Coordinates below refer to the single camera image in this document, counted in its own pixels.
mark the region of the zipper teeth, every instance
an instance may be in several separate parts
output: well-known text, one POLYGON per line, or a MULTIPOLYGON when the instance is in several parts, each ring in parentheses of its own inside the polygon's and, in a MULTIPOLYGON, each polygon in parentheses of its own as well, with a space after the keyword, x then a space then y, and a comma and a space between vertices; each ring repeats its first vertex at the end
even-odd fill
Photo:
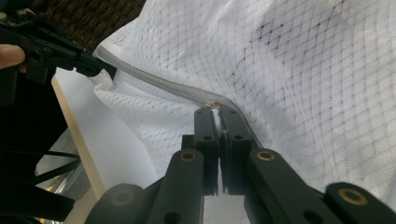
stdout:
POLYGON ((169 91, 174 95, 192 100, 199 105, 206 105, 208 101, 211 101, 211 102, 218 102, 221 105, 227 105, 233 109, 237 109, 236 105, 234 105, 230 100, 226 99, 223 96, 217 95, 213 92, 199 90, 194 87, 188 87, 185 85, 177 84, 160 77, 155 77, 150 73, 132 67, 128 63, 119 60, 117 57, 115 57, 112 53, 110 53, 107 49, 105 49, 102 46, 98 48, 97 55, 106 62, 119 68, 120 70, 127 72, 131 76, 134 76, 142 81, 145 81, 165 91, 169 91))

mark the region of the black handle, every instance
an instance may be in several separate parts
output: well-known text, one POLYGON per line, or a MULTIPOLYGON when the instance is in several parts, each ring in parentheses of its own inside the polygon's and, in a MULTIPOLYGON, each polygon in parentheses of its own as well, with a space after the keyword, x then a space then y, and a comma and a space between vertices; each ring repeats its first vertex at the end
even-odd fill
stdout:
POLYGON ((17 76, 18 69, 16 66, 0 69, 0 106, 14 103, 17 76))

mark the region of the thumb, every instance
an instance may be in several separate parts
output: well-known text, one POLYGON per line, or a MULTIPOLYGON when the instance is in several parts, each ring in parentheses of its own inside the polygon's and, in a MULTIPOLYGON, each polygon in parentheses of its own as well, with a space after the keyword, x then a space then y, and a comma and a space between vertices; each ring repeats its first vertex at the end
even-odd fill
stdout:
POLYGON ((0 69, 22 63, 24 58, 24 52, 20 47, 0 45, 0 69))

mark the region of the white mesh fabric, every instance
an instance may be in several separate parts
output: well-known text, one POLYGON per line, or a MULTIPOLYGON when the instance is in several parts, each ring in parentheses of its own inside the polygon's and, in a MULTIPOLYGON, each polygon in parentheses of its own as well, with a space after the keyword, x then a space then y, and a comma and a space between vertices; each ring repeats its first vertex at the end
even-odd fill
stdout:
MULTIPOLYGON (((393 0, 148 0, 101 46, 234 102, 310 186, 346 181, 385 200, 396 179, 395 9, 393 0)), ((98 97, 163 175, 198 106, 125 72, 114 84, 98 97)))

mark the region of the wooden edge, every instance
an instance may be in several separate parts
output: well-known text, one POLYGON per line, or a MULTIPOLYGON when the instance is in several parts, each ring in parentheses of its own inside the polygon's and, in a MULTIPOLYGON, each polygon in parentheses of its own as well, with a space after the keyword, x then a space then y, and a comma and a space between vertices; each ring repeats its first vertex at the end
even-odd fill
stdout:
POLYGON ((76 144, 78 154, 81 158, 82 164, 84 165, 84 169, 87 172, 87 176, 91 182, 93 192, 96 196, 96 199, 99 200, 106 191, 105 184, 102 181, 98 170, 96 169, 91 153, 88 150, 88 147, 84 141, 84 137, 82 136, 78 124, 73 116, 72 110, 70 109, 69 103, 67 103, 61 85, 59 84, 56 77, 53 77, 51 84, 58 99, 58 103, 61 106, 62 112, 64 113, 64 118, 76 144))

